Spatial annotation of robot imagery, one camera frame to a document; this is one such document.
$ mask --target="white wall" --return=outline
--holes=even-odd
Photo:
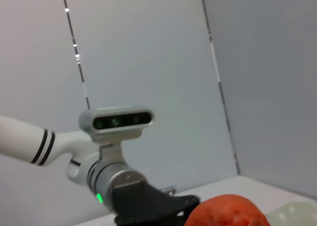
[[[236,171],[201,0],[67,0],[91,106],[157,117],[126,160],[184,190]]]
[[[157,114],[127,161],[179,190],[236,174],[201,0],[68,0],[91,106]],[[57,132],[86,108],[63,0],[0,0],[0,114]],[[0,157],[6,226],[68,226],[107,213],[67,180],[69,156],[39,168]]]
[[[317,196],[317,0],[207,0],[242,174]]]

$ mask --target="depth camera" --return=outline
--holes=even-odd
[[[101,116],[93,121],[93,126],[97,130],[149,124],[152,115],[149,112],[127,113],[120,115]]]

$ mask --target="green led light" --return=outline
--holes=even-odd
[[[101,198],[101,195],[98,193],[96,195],[96,197],[98,198],[99,202],[102,204],[103,203],[103,199]]]

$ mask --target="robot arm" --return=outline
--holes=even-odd
[[[122,155],[121,142],[140,137],[153,121],[153,113],[144,107],[87,110],[79,117],[83,131],[56,134],[0,116],[0,154],[45,166],[71,153],[68,178],[99,195],[117,214],[118,226],[183,225],[199,199],[162,193]]]
[[[46,166],[64,153],[71,153],[76,162],[98,145],[82,131],[56,134],[6,116],[0,116],[0,154]]]

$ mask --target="orange fruit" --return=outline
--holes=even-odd
[[[270,226],[265,215],[247,198],[219,195],[198,205],[185,226]]]

